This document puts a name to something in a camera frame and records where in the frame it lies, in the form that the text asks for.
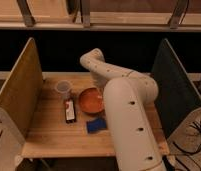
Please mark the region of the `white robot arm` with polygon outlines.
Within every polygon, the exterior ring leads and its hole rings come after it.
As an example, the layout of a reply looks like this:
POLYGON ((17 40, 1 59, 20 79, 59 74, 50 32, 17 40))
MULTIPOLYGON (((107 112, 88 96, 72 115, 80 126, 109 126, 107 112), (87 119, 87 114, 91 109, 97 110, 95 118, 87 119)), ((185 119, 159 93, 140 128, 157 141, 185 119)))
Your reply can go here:
POLYGON ((103 94, 106 120, 119 171, 167 171, 144 105, 158 96, 156 81, 146 74, 105 62, 98 48, 80 57, 103 94))

